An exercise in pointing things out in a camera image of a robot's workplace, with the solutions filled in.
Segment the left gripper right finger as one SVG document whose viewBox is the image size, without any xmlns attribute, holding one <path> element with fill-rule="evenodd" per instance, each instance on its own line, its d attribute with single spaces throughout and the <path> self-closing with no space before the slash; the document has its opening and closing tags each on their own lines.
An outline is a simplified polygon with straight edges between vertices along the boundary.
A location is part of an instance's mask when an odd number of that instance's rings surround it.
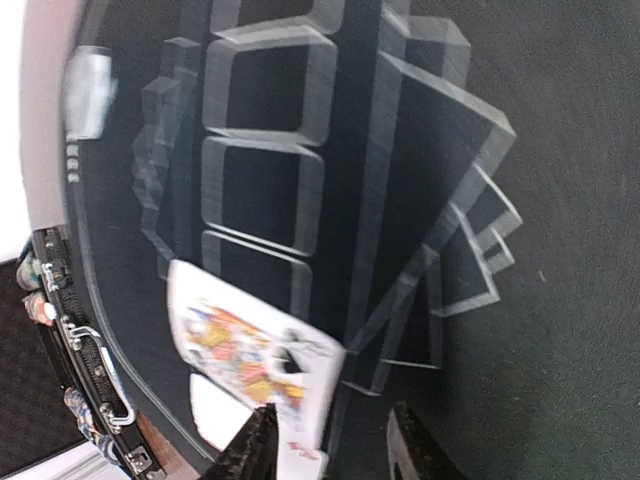
<svg viewBox="0 0 640 480">
<path fill-rule="evenodd" d="M 406 402 L 398 402 L 390 410 L 386 444 L 393 480 L 465 479 Z"/>
</svg>

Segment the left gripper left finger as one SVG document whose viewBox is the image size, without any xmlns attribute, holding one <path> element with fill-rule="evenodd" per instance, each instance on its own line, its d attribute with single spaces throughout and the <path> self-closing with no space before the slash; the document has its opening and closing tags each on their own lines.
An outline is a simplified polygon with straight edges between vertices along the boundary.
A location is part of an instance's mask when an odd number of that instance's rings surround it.
<svg viewBox="0 0 640 480">
<path fill-rule="evenodd" d="M 255 409 L 200 480 L 276 480 L 279 425 L 272 403 Z"/>
</svg>

